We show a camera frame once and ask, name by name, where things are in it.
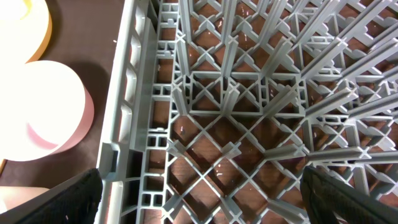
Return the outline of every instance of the gray plastic dish rack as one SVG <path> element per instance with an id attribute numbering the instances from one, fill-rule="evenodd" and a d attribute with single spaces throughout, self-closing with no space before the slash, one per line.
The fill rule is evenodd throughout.
<path id="1" fill-rule="evenodd" d="M 236 6 L 241 2 L 254 14 L 237 15 L 236 11 L 240 9 Z M 377 0 L 364 6 L 359 0 L 199 0 L 195 3 L 194 0 L 125 0 L 98 155 L 97 166 L 104 189 L 96 223 L 142 223 L 147 209 L 160 210 L 162 215 L 158 222 L 162 223 L 174 222 L 181 210 L 190 215 L 193 223 L 209 223 L 220 211 L 230 223 L 245 223 L 243 212 L 233 197 L 248 183 L 268 203 L 253 223 L 261 222 L 267 212 L 282 216 L 288 223 L 309 223 L 304 209 L 280 199 L 286 191 L 299 189 L 302 169 L 292 173 L 279 161 L 299 157 L 305 158 L 306 166 L 322 168 L 347 184 L 353 178 L 354 187 L 372 198 L 379 200 L 389 193 L 397 195 L 398 152 L 388 135 L 398 118 L 398 67 L 385 72 L 377 68 L 377 64 L 383 61 L 393 63 L 397 60 L 397 19 L 379 15 L 385 9 L 397 14 L 396 2 Z M 210 17 L 197 14 L 197 10 L 206 4 L 218 13 Z M 358 16 L 345 18 L 340 15 L 339 12 L 347 5 L 358 11 Z M 286 11 L 289 15 L 281 16 Z M 197 30 L 192 28 L 191 17 L 200 23 Z M 257 17 L 265 19 L 259 34 L 251 25 Z M 219 32 L 215 22 L 221 18 L 223 26 Z M 369 35 L 366 26 L 370 22 L 384 31 L 375 37 Z M 304 23 L 304 27 L 299 27 L 300 23 Z M 167 28 L 177 30 L 174 40 L 162 40 L 162 30 Z M 203 32 L 211 32 L 220 43 L 208 49 L 197 46 L 193 40 Z M 255 45 L 249 49 L 241 48 L 238 42 L 240 32 Z M 268 42 L 276 32 L 283 36 L 273 47 Z M 368 50 L 349 48 L 351 39 L 358 40 Z M 200 54 L 192 65 L 188 61 L 189 47 Z M 222 47 L 225 48 L 222 63 L 217 63 L 214 53 Z M 269 54 L 269 58 L 258 67 L 251 55 L 260 48 Z M 304 62 L 304 52 L 313 58 L 308 64 Z M 174 61 L 171 83 L 156 82 L 160 59 Z M 346 66 L 348 59 L 355 62 Z M 213 68 L 197 70 L 202 63 L 209 63 Z M 235 72 L 234 69 L 242 63 L 248 64 L 253 72 Z M 288 71 L 276 72 L 279 65 Z M 215 81 L 204 86 L 197 81 L 201 78 Z M 252 84 L 245 86 L 237 80 L 251 80 Z M 288 81 L 289 85 L 281 84 L 286 83 L 283 81 Z M 333 82 L 334 86 L 325 85 L 326 82 Z M 211 89 L 216 84 L 221 85 L 221 91 L 215 98 Z M 196 97 L 192 93 L 194 88 L 200 90 Z M 313 103 L 308 88 L 321 95 L 322 100 Z M 207 97 L 218 110 L 195 110 L 192 105 L 201 97 Z M 249 100 L 257 111 L 235 111 L 235 104 L 243 98 Z M 170 102 L 170 110 L 164 112 L 169 114 L 167 128 L 149 125 L 156 101 Z M 281 112 L 287 105 L 292 105 L 292 113 Z M 181 116 L 186 116 L 200 130 L 186 146 L 171 138 L 171 127 Z M 215 120 L 201 126 L 194 116 L 210 116 Z M 238 117 L 257 121 L 252 127 L 247 127 L 236 119 Z M 241 139 L 223 146 L 213 139 L 208 130 L 221 118 L 228 119 L 241 131 Z M 273 149 L 265 149 L 252 133 L 255 125 L 265 119 L 288 135 Z M 299 122 L 292 128 L 279 122 L 280 119 L 299 119 Z M 384 124 L 373 127 L 370 125 L 372 121 Z M 315 128 L 329 135 L 318 150 L 313 143 Z M 299 129 L 303 138 L 297 135 Z M 205 172 L 199 171 L 185 155 L 185 151 L 203 136 L 222 154 Z M 362 146 L 359 136 L 370 140 Z M 234 160 L 242 153 L 239 146 L 244 138 L 263 155 L 251 172 L 242 169 Z M 332 144 L 339 148 L 330 149 Z M 147 169 L 151 151 L 165 151 L 165 167 L 161 174 Z M 168 182 L 169 167 L 178 158 L 185 159 L 199 176 L 182 194 Z M 221 195 L 205 178 L 222 159 L 229 160 L 244 177 L 228 195 Z M 275 198 L 270 198 L 253 181 L 266 162 L 271 162 L 290 178 Z M 379 172 L 373 164 L 392 166 L 387 172 Z M 339 173 L 330 169 L 331 166 L 346 169 Z M 163 178 L 163 189 L 148 190 L 147 177 Z M 382 184 L 369 189 L 369 177 Z M 218 205 L 201 220 L 183 199 L 200 181 L 204 181 L 220 198 Z"/>

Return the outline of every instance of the pink bowl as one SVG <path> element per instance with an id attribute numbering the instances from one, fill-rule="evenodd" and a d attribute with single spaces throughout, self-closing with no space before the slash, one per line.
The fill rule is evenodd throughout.
<path id="1" fill-rule="evenodd" d="M 23 65 L 10 77 L 0 136 L 7 147 L 0 156 L 29 161 L 63 152 L 87 134 L 94 104 L 78 75 L 66 65 L 51 61 Z"/>

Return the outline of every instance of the pink cup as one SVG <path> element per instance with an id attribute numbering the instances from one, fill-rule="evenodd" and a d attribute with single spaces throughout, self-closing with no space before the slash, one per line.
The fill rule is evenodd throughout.
<path id="1" fill-rule="evenodd" d="M 29 161 L 63 152 L 87 134 L 94 104 L 78 75 L 58 62 L 38 61 L 23 65 L 11 78 L 6 104 L 14 108 L 1 116 L 0 136 L 9 146 L 0 156 Z"/>

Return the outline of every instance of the gray plastic rack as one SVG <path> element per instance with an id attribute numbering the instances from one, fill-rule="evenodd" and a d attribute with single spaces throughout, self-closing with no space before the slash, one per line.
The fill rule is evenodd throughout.
<path id="1" fill-rule="evenodd" d="M 239 4 L 249 8 L 247 13 Z M 197 13 L 207 5 L 217 13 L 208 17 Z M 345 7 L 358 15 L 342 16 L 339 12 Z M 234 196 L 251 184 L 267 202 L 251 223 L 260 223 L 268 213 L 276 213 L 288 223 L 309 223 L 303 208 L 281 200 L 286 192 L 299 190 L 302 176 L 302 168 L 292 172 L 281 161 L 300 158 L 305 166 L 319 167 L 372 198 L 398 195 L 398 152 L 389 138 L 398 118 L 398 67 L 380 70 L 378 66 L 397 60 L 398 22 L 383 16 L 385 10 L 397 15 L 397 1 L 125 0 L 98 156 L 104 190 L 96 222 L 143 223 L 146 211 L 157 210 L 161 214 L 157 222 L 177 223 L 177 215 L 184 210 L 193 223 L 209 223 L 219 212 L 229 223 L 246 223 Z M 193 26 L 193 19 L 199 26 Z M 254 30 L 256 21 L 263 22 L 261 30 Z M 370 34 L 369 24 L 381 31 Z M 162 34 L 169 29 L 176 30 L 175 38 L 165 40 Z M 218 44 L 198 45 L 195 40 L 205 32 L 217 38 Z M 272 46 L 270 40 L 276 33 L 282 35 Z M 249 47 L 245 45 L 248 39 L 254 43 Z M 359 49 L 351 48 L 352 40 L 361 43 Z M 215 54 L 221 49 L 224 55 L 220 60 Z M 192 50 L 197 58 L 192 57 Z M 261 65 L 253 56 L 259 50 L 269 55 Z M 305 55 L 312 58 L 309 63 Z M 173 61 L 168 83 L 157 80 L 162 59 Z M 198 69 L 204 63 L 211 69 Z M 251 71 L 237 71 L 243 64 Z M 212 82 L 204 85 L 200 82 L 204 78 Z M 241 80 L 249 80 L 250 85 Z M 220 90 L 215 95 L 217 86 Z M 216 110 L 197 109 L 195 104 L 202 98 Z M 255 109 L 237 110 L 243 100 Z M 168 123 L 163 127 L 151 125 L 154 104 L 160 101 L 170 104 L 164 111 Z M 198 130 L 186 144 L 172 138 L 172 127 L 181 117 Z M 201 117 L 213 121 L 203 125 L 197 121 Z M 255 122 L 245 125 L 240 122 L 244 118 Z M 237 141 L 221 145 L 210 134 L 221 119 L 240 131 Z M 293 126 L 282 122 L 293 119 L 298 121 Z M 264 147 L 261 136 L 254 134 L 255 127 L 265 120 L 286 136 L 276 147 Z M 315 144 L 315 129 L 328 136 L 319 145 Z M 187 156 L 203 138 L 220 151 L 205 170 Z M 244 139 L 262 155 L 252 159 L 251 170 L 236 162 L 244 154 Z M 164 155 L 162 172 L 148 168 L 153 152 Z M 169 183 L 170 167 L 177 160 L 185 161 L 196 175 L 179 192 Z M 207 178 L 223 160 L 243 176 L 228 195 Z M 272 197 L 254 180 L 266 163 L 289 178 Z M 374 164 L 391 165 L 381 172 Z M 162 188 L 149 189 L 149 178 L 162 179 Z M 378 184 L 369 187 L 369 179 Z M 204 218 L 184 199 L 200 183 L 219 198 Z"/>

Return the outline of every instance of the dish rack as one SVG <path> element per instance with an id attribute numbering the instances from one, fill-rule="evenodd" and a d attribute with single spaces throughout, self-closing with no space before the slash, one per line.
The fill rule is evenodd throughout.
<path id="1" fill-rule="evenodd" d="M 396 197 L 397 12 L 396 0 L 125 0 L 96 223 L 310 223 L 305 166 Z"/>

